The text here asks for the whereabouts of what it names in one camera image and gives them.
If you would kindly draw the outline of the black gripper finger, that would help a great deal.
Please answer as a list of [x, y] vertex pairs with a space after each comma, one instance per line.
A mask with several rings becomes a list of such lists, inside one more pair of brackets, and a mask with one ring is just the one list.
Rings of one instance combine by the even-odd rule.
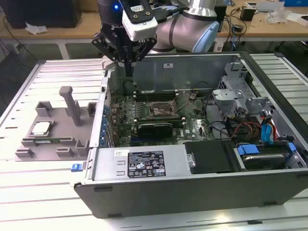
[[155, 38], [128, 42], [128, 76], [132, 77], [133, 63], [141, 61], [157, 43]]
[[108, 38], [103, 32], [98, 32], [91, 43], [111, 61], [121, 63], [126, 77], [129, 77], [129, 62], [120, 35], [118, 32], [111, 32], [110, 35], [111, 38]]

